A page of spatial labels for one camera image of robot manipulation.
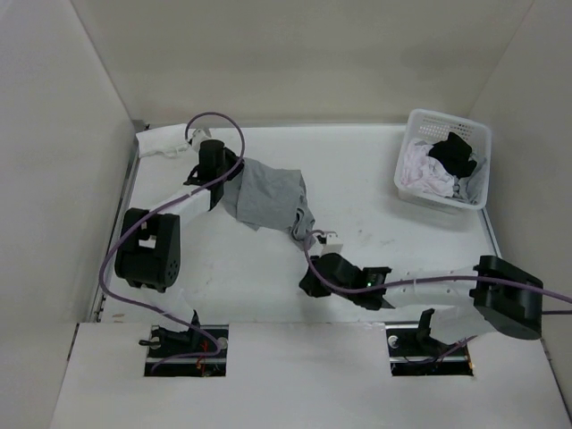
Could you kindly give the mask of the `folded white tank top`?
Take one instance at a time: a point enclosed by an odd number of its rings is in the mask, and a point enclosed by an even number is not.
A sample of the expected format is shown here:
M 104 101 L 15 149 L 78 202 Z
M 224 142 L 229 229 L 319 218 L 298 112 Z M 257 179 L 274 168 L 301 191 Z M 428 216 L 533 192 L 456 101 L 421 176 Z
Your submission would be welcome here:
M 139 158 L 149 156 L 177 157 L 191 148 L 184 137 L 184 124 L 143 130 L 136 134 Z

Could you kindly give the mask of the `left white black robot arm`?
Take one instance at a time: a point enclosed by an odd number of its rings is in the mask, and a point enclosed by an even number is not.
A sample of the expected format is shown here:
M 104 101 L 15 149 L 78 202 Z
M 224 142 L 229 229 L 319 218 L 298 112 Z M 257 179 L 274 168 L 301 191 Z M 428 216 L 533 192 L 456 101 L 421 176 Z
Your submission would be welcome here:
M 115 251 L 116 276 L 133 289 L 166 293 L 181 271 L 182 229 L 218 205 L 224 184 L 243 167 L 243 154 L 235 154 L 221 140 L 200 143 L 198 164 L 178 190 L 151 208 L 126 211 Z

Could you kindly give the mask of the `light grey garment in basket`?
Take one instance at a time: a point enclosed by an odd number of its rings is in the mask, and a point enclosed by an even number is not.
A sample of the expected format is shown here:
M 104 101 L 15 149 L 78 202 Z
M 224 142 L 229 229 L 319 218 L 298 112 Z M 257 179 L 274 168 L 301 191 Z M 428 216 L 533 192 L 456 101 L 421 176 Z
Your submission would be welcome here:
M 469 158 L 470 161 L 476 161 L 476 167 L 470 176 L 466 178 L 454 177 L 453 199 L 466 204 L 476 205 L 484 188 L 485 169 L 488 166 L 488 160 L 485 157 Z

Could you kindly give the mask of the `grey tank top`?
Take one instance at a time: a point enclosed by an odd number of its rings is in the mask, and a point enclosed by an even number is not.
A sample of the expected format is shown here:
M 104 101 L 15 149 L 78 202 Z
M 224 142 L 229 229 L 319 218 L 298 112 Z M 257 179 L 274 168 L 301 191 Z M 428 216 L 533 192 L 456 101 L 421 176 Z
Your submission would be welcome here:
M 252 230 L 285 232 L 300 247 L 314 229 L 300 170 L 274 169 L 247 158 L 242 171 L 224 184 L 222 202 L 229 215 Z

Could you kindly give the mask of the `white plastic laundry basket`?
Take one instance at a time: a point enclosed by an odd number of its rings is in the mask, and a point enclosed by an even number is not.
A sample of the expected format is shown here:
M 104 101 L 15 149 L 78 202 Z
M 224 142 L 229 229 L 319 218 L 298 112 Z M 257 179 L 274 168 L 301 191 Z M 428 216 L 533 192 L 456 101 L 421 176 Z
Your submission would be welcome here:
M 408 117 L 394 173 L 399 197 L 445 212 L 478 211 L 488 197 L 492 132 L 425 109 Z

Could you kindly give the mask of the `white garment in basket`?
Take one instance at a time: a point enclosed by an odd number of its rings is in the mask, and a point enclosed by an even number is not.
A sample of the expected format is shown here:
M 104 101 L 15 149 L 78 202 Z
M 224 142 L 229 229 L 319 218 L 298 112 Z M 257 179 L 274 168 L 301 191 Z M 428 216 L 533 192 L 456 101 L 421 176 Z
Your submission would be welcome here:
M 429 156 L 433 144 L 421 139 L 412 139 L 403 157 L 399 184 L 406 189 L 451 198 L 454 194 L 455 178 L 442 163 Z

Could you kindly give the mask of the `black garment in basket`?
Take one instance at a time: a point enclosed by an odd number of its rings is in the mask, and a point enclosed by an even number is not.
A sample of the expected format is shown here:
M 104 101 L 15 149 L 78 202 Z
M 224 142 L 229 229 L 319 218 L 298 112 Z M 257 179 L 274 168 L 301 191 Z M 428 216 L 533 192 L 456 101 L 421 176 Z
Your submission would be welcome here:
M 435 143 L 428 155 L 441 163 L 452 176 L 466 178 L 476 167 L 476 161 L 470 161 L 473 149 L 459 135 L 450 132 L 445 140 Z

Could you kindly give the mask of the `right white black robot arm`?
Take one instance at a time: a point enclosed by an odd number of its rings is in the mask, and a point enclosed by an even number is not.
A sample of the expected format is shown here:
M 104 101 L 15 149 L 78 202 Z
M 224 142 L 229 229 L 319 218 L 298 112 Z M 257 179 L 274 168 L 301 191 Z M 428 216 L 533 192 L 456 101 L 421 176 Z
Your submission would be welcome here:
M 443 274 L 353 265 L 339 254 L 312 256 L 299 287 L 312 298 L 336 294 L 370 311 L 423 307 L 417 328 L 400 334 L 406 356 L 437 358 L 473 336 L 499 332 L 535 341 L 542 336 L 543 283 L 495 256 Z

